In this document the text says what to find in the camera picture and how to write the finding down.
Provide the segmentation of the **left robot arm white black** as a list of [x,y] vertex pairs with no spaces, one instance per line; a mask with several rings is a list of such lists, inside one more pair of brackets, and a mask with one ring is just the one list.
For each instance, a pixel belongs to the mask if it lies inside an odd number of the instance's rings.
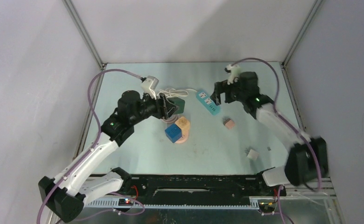
[[38,182],[42,204],[37,223],[41,221],[44,208],[69,223],[91,202],[113,192],[130,192],[130,175],[121,168],[93,181],[88,177],[134,133],[136,124],[149,117],[168,119],[178,109],[178,105],[164,94],[152,98],[148,93],[141,96],[137,91],[125,91],[114,113],[98,125],[98,134],[91,145],[58,175],[53,178],[44,176]]

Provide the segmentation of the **small white plug adapter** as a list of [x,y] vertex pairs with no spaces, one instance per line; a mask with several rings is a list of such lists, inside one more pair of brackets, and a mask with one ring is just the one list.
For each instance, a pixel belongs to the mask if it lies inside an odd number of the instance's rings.
[[258,156],[259,156],[259,153],[257,151],[255,151],[254,149],[247,149],[245,151],[246,153],[246,157],[250,160],[257,160]]

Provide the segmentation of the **pink round power socket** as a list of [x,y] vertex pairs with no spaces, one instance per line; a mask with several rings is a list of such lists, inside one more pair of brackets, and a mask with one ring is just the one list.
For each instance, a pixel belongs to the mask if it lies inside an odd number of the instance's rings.
[[188,138],[189,138],[189,131],[188,131],[188,130],[186,130],[186,131],[182,131],[182,136],[181,136],[181,138],[179,138],[179,139],[175,142],[175,144],[182,144],[182,143],[186,142],[186,141],[188,140]]

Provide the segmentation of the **small pink plug adapter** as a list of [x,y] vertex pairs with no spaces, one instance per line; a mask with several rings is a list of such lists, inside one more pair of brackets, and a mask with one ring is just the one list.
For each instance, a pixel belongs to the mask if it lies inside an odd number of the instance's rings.
[[230,118],[226,118],[223,120],[223,125],[230,130],[235,126],[235,122]]

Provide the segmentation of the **yellow cube plug adapter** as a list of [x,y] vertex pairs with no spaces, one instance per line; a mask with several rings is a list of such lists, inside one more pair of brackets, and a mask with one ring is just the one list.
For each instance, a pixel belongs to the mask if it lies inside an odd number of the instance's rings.
[[175,124],[184,132],[190,130],[190,121],[184,116],[180,117]]

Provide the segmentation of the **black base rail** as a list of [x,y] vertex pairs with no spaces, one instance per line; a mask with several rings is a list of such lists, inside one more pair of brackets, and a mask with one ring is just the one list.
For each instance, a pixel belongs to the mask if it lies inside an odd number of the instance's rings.
[[285,196],[279,186],[267,186],[257,175],[133,174],[117,193],[136,196],[143,204],[250,205],[254,197]]

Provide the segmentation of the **green cube plug adapter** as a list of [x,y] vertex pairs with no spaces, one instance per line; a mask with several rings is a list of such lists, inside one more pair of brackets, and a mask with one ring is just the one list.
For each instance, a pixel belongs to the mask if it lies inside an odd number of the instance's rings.
[[171,98],[171,101],[174,102],[175,105],[177,105],[177,110],[175,111],[175,114],[182,114],[184,113],[185,109],[185,100],[179,97]]

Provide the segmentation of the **blue cube plug adapter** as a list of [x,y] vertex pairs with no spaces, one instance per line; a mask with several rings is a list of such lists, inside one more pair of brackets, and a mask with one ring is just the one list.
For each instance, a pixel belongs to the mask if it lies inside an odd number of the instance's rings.
[[165,135],[172,143],[176,143],[182,137],[182,130],[176,124],[171,124],[165,129]]

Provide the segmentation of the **teal power strip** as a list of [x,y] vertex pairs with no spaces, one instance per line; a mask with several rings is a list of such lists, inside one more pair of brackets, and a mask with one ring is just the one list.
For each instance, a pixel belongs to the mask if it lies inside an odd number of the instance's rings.
[[217,115],[220,112],[220,107],[210,98],[210,95],[204,90],[198,90],[196,93],[197,100],[209,111],[212,115]]

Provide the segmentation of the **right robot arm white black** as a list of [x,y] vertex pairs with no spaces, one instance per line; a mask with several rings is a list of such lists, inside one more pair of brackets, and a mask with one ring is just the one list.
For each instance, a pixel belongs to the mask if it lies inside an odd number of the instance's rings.
[[277,185],[307,185],[313,179],[319,181],[328,175],[326,141],[311,137],[277,111],[275,102],[260,93],[255,72],[243,72],[233,83],[216,82],[210,96],[216,105],[221,104],[221,94],[225,95],[225,103],[240,102],[244,111],[267,127],[288,152],[284,166],[262,172],[262,178],[255,183],[258,193],[268,195]]

